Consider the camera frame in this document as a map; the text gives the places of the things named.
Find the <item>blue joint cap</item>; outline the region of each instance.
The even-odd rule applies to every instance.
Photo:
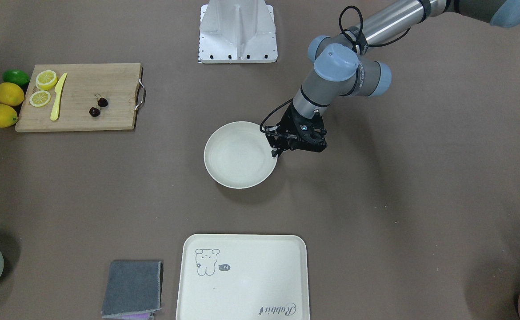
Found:
[[[520,24],[520,0],[507,0],[497,10],[491,21],[492,26],[510,28]]]
[[[357,53],[339,43],[332,43],[323,49],[315,59],[315,73],[327,81],[348,80],[357,72],[359,57]]]
[[[311,41],[309,43],[309,47],[307,47],[307,57],[311,62],[315,62],[315,55],[317,54],[317,48],[319,48],[319,45],[325,38],[331,38],[327,35],[321,35]]]
[[[392,82],[392,71],[388,65],[385,65],[382,62],[376,62],[380,66],[380,78],[378,79],[378,85],[374,92],[368,95],[368,97],[376,97],[385,93],[388,88],[390,88],[390,83]]]

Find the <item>cable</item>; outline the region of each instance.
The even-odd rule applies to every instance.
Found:
[[[353,38],[351,38],[351,36],[348,35],[346,31],[349,31],[351,33],[354,33],[354,32],[349,30],[349,29],[343,28],[343,15],[349,9],[355,10],[357,12],[357,14],[359,15],[359,20],[361,21],[361,26],[359,27],[359,32],[357,33],[357,38],[355,38],[355,40],[353,40]],[[353,45],[353,51],[355,51],[355,52],[356,52],[356,47],[358,45],[361,45],[360,39],[361,39],[361,36],[363,35],[363,25],[364,25],[363,22],[364,22],[363,14],[362,14],[361,10],[359,8],[357,8],[356,6],[347,6],[347,7],[345,7],[343,9],[343,11],[341,11],[341,14],[339,15],[339,29],[341,30],[341,34],[343,34],[344,37],[347,39],[347,41],[349,41],[351,43],[351,45]],[[384,47],[384,46],[389,45],[389,44],[393,44],[396,41],[404,38],[404,36],[407,35],[409,31],[410,31],[410,28],[408,28],[403,35],[401,35],[400,37],[398,37],[398,38],[396,38],[396,39],[394,39],[394,40],[392,40],[390,42],[382,43],[382,44],[369,44],[368,47],[369,48],[378,48],[378,47]]]
[[[268,120],[268,118],[270,118],[272,115],[274,115],[274,113],[280,109],[282,109],[285,105],[288,105],[290,104],[294,99],[289,99],[288,101],[286,101],[285,103],[281,104],[279,107],[277,107],[276,109],[272,110],[272,112],[270,112],[266,118],[264,118],[264,120],[262,122],[260,122],[260,131],[264,134],[269,134],[270,136],[283,136],[282,134],[276,134],[276,133],[273,133],[273,132],[269,132],[269,131],[266,131],[264,130],[264,123]]]

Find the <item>yellow knife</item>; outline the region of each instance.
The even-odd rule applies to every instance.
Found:
[[[63,75],[60,77],[59,81],[57,81],[57,83],[55,85],[56,98],[55,98],[55,104],[53,104],[53,106],[52,106],[51,121],[55,121],[59,118],[60,96],[63,93],[63,85],[64,85],[64,81],[66,79],[67,79],[67,73],[65,72],[65,73],[63,73]]]

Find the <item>towel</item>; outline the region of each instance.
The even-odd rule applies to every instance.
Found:
[[[102,318],[152,319],[161,309],[161,267],[161,261],[112,261]]]

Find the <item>plate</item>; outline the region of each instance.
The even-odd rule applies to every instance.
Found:
[[[309,320],[307,249],[291,235],[192,235],[177,320]]]
[[[221,185],[234,189],[254,187],[266,180],[278,158],[260,126],[238,121],[221,126],[207,141],[205,167]]]

